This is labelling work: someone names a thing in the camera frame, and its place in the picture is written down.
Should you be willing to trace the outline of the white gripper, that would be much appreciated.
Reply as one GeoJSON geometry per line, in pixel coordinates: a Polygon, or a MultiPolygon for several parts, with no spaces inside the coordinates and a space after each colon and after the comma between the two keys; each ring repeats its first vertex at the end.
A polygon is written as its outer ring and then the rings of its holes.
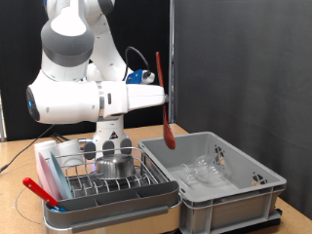
{"type": "Polygon", "coordinates": [[[169,95],[161,86],[129,84],[126,89],[128,111],[169,103],[169,95]]]}

